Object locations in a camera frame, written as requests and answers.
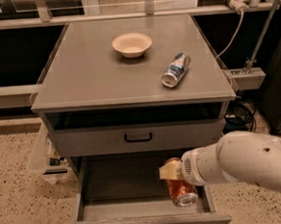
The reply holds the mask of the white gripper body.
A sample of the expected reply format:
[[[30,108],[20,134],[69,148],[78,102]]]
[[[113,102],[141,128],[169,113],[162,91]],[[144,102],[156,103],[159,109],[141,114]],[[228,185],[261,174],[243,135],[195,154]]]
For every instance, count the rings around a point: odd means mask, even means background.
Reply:
[[[183,179],[192,186],[204,186],[205,180],[202,178],[199,170],[197,169],[197,156],[198,150],[191,150],[185,152],[181,157],[181,173]]]

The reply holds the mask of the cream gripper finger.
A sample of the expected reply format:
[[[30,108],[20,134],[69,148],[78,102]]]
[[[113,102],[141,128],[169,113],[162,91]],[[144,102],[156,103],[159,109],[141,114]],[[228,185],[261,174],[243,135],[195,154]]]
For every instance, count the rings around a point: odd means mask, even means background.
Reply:
[[[160,178],[166,181],[181,180],[180,162],[169,162],[159,168]]]

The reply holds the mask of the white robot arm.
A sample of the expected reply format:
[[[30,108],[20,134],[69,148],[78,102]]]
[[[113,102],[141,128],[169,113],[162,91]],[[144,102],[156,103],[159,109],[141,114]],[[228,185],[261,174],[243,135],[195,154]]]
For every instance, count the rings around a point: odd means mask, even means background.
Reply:
[[[237,131],[159,168],[166,181],[208,186],[245,182],[281,193],[281,137]]]

